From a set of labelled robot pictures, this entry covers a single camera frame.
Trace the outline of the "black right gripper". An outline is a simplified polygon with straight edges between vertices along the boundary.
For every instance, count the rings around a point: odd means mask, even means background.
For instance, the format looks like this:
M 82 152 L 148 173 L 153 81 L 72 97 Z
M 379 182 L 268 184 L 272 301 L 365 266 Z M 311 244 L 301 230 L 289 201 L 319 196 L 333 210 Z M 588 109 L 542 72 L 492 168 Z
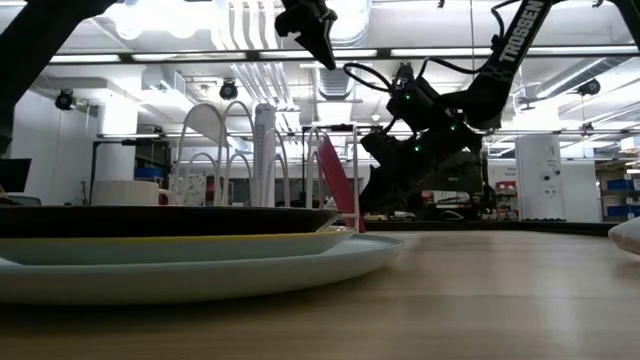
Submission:
M 465 148 L 473 154 L 482 149 L 483 136 L 459 121 L 445 121 L 399 140 L 388 130 L 371 132 L 360 143 L 379 163 L 370 166 L 369 181 L 359 195 L 363 214 L 387 213 L 394 203 L 393 178 L 408 212 L 424 212 L 422 190 L 425 172 L 432 171 Z

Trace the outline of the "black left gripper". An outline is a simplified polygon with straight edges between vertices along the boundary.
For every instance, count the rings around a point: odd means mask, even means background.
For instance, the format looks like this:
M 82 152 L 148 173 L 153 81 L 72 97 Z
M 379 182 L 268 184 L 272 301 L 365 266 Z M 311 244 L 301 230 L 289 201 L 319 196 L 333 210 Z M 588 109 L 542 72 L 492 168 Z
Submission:
M 282 0 L 284 11 L 275 18 L 275 30 L 280 37 L 300 33 L 298 44 L 327 70 L 336 69 L 330 32 L 337 13 L 325 0 Z

